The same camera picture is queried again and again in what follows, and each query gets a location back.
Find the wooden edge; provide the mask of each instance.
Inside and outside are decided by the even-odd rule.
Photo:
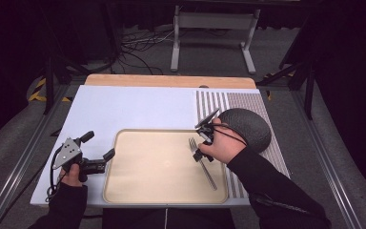
[[[225,89],[256,88],[251,78],[139,74],[91,74],[86,79],[85,85],[178,88],[207,86],[209,88]]]

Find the metal frame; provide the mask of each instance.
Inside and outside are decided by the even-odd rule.
[[[326,178],[328,179],[329,185],[331,186],[337,204],[346,221],[347,227],[353,229],[362,229],[362,226],[359,222],[356,212],[353,209],[352,203],[349,201],[349,198],[347,197],[343,184],[341,183],[340,178],[337,175],[337,171],[329,158],[329,155],[322,142],[322,139],[320,138],[319,132],[317,131],[315,124],[311,119],[308,118],[308,116],[305,115],[303,111],[303,102],[301,93],[292,91],[292,96],[295,105],[299,111],[299,114],[302,117],[304,125],[306,126],[308,133],[310,134],[310,137],[313,140],[317,152],[317,159],[323,169]]]
[[[6,208],[10,204],[10,200],[14,195],[14,192],[17,189],[20,181],[22,180],[23,175],[26,173],[27,168],[33,158],[35,152],[37,151],[37,147],[40,143],[40,140],[43,136],[44,131],[49,125],[52,115],[55,114],[55,111],[58,108],[62,98],[64,97],[69,86],[60,85],[59,90],[56,93],[56,99],[53,103],[53,106],[50,109],[50,112],[46,115],[43,115],[38,123],[36,130],[34,131],[29,144],[26,149],[23,151],[19,160],[17,161],[14,169],[8,176],[7,181],[5,182],[5,186],[3,187],[0,193],[0,218],[3,216]]]
[[[254,30],[260,10],[255,10],[253,14],[228,14],[228,13],[200,13],[200,12],[180,12],[180,7],[174,9],[174,41],[171,71],[177,72],[180,53],[180,28],[212,28],[229,30],[247,30],[246,41],[240,43],[240,47],[245,58],[246,67],[250,74],[255,74],[254,62],[249,52]]]

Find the black sleeve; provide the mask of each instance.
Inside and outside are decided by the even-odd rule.
[[[87,186],[71,187],[65,183],[61,183],[58,192],[50,201],[49,213],[38,219],[29,228],[79,228],[86,209],[87,198]]]
[[[239,177],[249,194],[292,205],[319,216],[312,217],[282,207],[268,206],[250,198],[250,203],[260,218],[260,228],[329,227],[324,221],[326,216],[323,207],[279,173],[263,156],[245,148],[228,163],[228,168]]]

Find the metal stand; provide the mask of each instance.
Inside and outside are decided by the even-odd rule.
[[[255,10],[254,14],[227,14],[227,13],[201,13],[201,12],[181,12],[180,7],[174,9],[174,42],[171,71],[177,72],[179,64],[180,28],[213,28],[229,30],[247,30],[247,40],[241,42],[241,50],[245,58],[246,66],[250,74],[255,74],[254,62],[249,52],[254,30],[260,10]]]

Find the wooden board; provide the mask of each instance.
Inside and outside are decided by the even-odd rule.
[[[123,130],[114,143],[104,200],[118,204],[223,203],[228,197],[225,166],[202,159],[217,190],[200,163],[189,138],[203,139],[193,130]]]
[[[221,89],[256,88],[251,78],[138,74],[91,74],[85,85],[178,88],[198,88],[205,85]]]

